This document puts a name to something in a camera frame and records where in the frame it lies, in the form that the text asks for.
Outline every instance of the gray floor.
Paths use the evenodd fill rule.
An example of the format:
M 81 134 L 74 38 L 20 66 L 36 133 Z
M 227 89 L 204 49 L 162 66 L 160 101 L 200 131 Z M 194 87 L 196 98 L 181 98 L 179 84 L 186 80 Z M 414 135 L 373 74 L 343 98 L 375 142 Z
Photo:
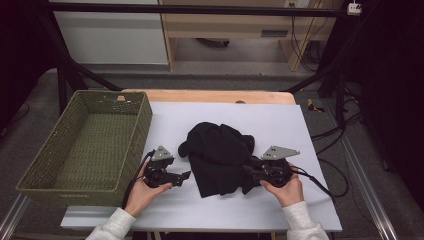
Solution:
M 112 82 L 129 88 L 168 88 L 168 89 L 227 89 L 227 90 L 267 90 L 278 91 L 310 76 L 311 72 L 300 69 L 290 72 L 287 62 L 276 41 L 231 40 L 227 48 L 195 39 L 180 41 L 176 67 L 173 72 L 150 66 L 132 68 L 114 74 L 110 68 L 96 66 Z M 97 87 L 91 81 L 91 87 Z M 311 135 L 333 127 L 328 111 L 321 113 L 307 109 L 307 99 L 319 104 L 313 84 L 295 94 L 296 102 L 302 107 L 305 121 Z M 58 115 L 57 85 L 55 74 L 45 74 L 32 91 L 26 106 L 29 112 L 22 119 L 8 126 L 7 135 L 0 139 L 0 184 L 3 194 L 0 197 L 0 218 L 6 215 L 17 196 L 15 186 L 35 154 L 47 138 Z M 355 103 L 346 105 L 347 115 L 359 111 Z M 386 213 L 400 239 L 423 239 L 424 217 L 413 201 L 400 177 L 384 171 L 380 154 L 366 128 L 360 122 L 349 125 L 348 136 L 362 166 L 365 168 Z M 316 150 L 329 144 L 335 136 L 315 141 Z M 334 145 L 319 155 L 339 167 L 350 178 L 349 193 L 337 199 L 337 209 L 343 231 L 335 233 L 336 239 L 379 238 L 368 208 L 358 190 L 355 178 L 347 167 L 341 144 Z M 321 164 L 324 176 L 331 191 L 340 193 L 344 189 L 342 178 L 327 164 Z M 57 234 L 84 236 L 87 233 L 60 228 L 65 207 L 50 207 L 30 202 L 15 232 L 19 234 Z

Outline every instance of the controller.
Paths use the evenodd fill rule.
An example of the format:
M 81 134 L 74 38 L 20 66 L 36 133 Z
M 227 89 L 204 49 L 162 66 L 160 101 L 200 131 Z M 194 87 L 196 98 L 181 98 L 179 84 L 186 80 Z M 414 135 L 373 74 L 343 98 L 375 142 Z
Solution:
M 286 157 L 300 154 L 299 151 L 271 146 L 259 159 L 252 156 L 243 166 L 247 175 L 253 176 L 255 182 L 265 180 L 274 187 L 283 187 L 291 179 L 293 170 Z
M 182 174 L 167 172 L 166 168 L 173 162 L 174 157 L 172 154 L 163 146 L 159 146 L 144 171 L 144 182 L 147 186 L 155 188 L 170 182 L 173 187 L 181 187 L 183 181 L 190 177 L 191 171 Z

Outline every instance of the white cabinet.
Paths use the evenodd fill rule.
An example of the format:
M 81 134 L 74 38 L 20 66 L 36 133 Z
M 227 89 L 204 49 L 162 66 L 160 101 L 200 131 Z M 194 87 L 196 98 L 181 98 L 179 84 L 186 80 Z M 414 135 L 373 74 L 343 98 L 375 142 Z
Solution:
M 52 0 L 157 4 L 156 0 Z M 160 14 L 55 12 L 71 56 L 85 64 L 168 64 Z

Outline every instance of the white sleeve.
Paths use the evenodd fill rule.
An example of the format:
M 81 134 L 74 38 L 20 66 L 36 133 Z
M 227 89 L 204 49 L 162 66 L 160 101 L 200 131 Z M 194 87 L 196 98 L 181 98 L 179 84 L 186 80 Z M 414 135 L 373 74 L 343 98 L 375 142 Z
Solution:
M 287 239 L 328 239 L 321 224 L 315 223 L 309 216 L 308 205 L 305 201 L 283 207 L 283 212 L 290 225 L 290 229 L 287 231 Z
M 136 219 L 122 208 L 117 208 L 109 220 L 97 226 L 87 240 L 122 240 Z

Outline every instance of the metal rail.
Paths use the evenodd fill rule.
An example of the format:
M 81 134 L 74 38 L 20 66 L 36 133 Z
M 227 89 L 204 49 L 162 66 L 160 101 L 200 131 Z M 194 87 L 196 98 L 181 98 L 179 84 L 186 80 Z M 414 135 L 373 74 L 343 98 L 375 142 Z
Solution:
M 152 5 L 152 4 L 97 4 L 40 2 L 50 11 L 62 12 L 108 12 L 108 13 L 172 13 L 172 14 L 214 14 L 214 15 L 256 15 L 256 16 L 297 16 L 297 17 L 349 17 L 340 9 L 315 8 L 273 8 L 243 6 L 204 5 Z
M 323 105 L 324 108 L 328 110 L 333 125 L 337 126 L 338 124 L 335 119 L 335 113 L 332 111 L 332 104 L 329 102 L 329 100 L 323 100 Z M 352 145 L 350 144 L 350 141 L 346 134 L 347 133 L 345 133 L 345 135 L 341 138 L 342 146 L 346 153 L 346 160 L 351 169 L 353 170 L 353 175 L 355 176 L 355 179 L 358 182 L 359 190 L 361 191 L 362 197 L 364 198 L 365 203 L 367 204 L 368 210 L 371 213 L 374 223 L 377 226 L 382 239 L 396 240 L 398 239 L 398 237 L 392 226 L 392 223 L 390 222 L 390 219 L 388 218 L 386 211 L 384 210 L 380 202 L 380 199 L 374 191 L 374 188 L 370 180 L 368 179 L 367 174 L 362 168 L 359 159 L 356 156 L 355 151 Z
M 12 236 L 13 231 L 18 225 L 18 222 L 24 214 L 29 202 L 30 199 L 22 194 L 19 194 L 18 197 L 16 197 L 15 202 L 0 225 L 1 240 L 8 240 Z

